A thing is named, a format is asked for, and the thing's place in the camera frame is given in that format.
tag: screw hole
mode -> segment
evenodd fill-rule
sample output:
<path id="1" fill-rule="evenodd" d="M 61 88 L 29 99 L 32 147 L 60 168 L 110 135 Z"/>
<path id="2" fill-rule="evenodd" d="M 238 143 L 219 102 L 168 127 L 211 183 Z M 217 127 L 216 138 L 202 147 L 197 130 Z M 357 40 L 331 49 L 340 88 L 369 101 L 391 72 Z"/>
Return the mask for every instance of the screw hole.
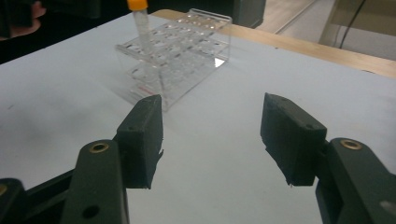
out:
<path id="1" fill-rule="evenodd" d="M 353 149 L 353 150 L 361 149 L 361 144 L 359 144 L 358 142 L 352 141 L 352 140 L 346 140 L 346 139 L 341 140 L 341 145 L 343 147 Z"/>
<path id="2" fill-rule="evenodd" d="M 99 144 L 96 144 L 96 145 L 92 146 L 90 148 L 90 152 L 91 153 L 99 153 L 99 152 L 103 152 L 103 151 L 105 151 L 107 149 L 108 149 L 108 144 L 99 143 Z"/>
<path id="3" fill-rule="evenodd" d="M 2 196 L 3 194 L 5 194 L 6 191 L 7 191 L 7 185 L 0 184 L 0 196 Z"/>
<path id="4" fill-rule="evenodd" d="M 82 212 L 82 216 L 86 219 L 89 219 L 89 218 L 96 217 L 96 215 L 98 215 L 98 213 L 99 213 L 99 206 L 93 205 L 93 206 L 89 206 L 86 209 L 84 209 L 84 211 Z"/>

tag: wooden table edge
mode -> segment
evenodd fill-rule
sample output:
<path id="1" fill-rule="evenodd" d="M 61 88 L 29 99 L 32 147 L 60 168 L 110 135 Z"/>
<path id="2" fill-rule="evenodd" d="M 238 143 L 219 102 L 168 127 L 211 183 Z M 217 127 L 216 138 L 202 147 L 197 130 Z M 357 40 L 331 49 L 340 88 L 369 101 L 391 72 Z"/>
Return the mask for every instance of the wooden table edge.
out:
<path id="1" fill-rule="evenodd" d="M 151 15 L 167 20 L 175 20 L 183 16 L 183 14 L 183 12 L 162 9 L 153 12 Z M 239 25 L 233 25 L 232 36 L 270 45 L 275 48 L 302 53 L 314 58 L 332 63 L 339 63 L 385 77 L 396 77 L 396 62 L 392 60 L 382 59 L 344 49 L 336 49 L 287 36 L 274 35 Z"/>

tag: black cable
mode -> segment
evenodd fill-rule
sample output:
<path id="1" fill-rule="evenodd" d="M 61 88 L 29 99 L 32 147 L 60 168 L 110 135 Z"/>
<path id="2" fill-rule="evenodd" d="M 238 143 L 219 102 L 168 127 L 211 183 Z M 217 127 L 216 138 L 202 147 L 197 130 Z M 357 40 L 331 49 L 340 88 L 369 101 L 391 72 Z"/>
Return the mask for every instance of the black cable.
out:
<path id="1" fill-rule="evenodd" d="M 352 20 L 350 21 L 348 27 L 346 28 L 346 32 L 344 33 L 343 39 L 341 40 L 339 49 L 341 49 L 344 46 L 344 41 L 346 40 L 347 33 L 349 33 L 350 27 L 352 26 L 353 22 L 358 17 L 359 13 L 361 12 L 361 8 L 363 7 L 365 2 L 366 2 L 366 0 L 361 1 L 361 4 L 359 5 L 358 10 L 356 10 L 355 15 L 353 15 Z"/>

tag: yellow test tube cap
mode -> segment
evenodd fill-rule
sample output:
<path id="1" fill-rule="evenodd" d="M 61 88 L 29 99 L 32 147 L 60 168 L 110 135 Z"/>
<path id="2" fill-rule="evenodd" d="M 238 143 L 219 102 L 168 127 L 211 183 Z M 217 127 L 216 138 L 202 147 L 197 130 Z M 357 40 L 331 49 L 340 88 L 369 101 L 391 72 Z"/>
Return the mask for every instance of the yellow test tube cap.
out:
<path id="1" fill-rule="evenodd" d="M 127 0 L 128 8 L 132 11 L 138 11 L 148 8 L 148 0 Z"/>

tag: clear acrylic test tube rack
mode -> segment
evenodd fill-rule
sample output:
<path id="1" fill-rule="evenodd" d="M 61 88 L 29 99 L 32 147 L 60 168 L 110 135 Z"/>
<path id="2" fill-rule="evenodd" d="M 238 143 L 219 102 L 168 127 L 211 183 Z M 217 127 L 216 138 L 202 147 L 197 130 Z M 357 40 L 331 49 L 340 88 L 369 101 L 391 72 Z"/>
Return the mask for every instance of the clear acrylic test tube rack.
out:
<path id="1" fill-rule="evenodd" d="M 167 110 L 230 57 L 232 19 L 191 9 L 183 17 L 150 31 L 153 51 L 145 54 L 139 38 L 116 46 L 132 78 L 131 97 L 160 94 Z"/>

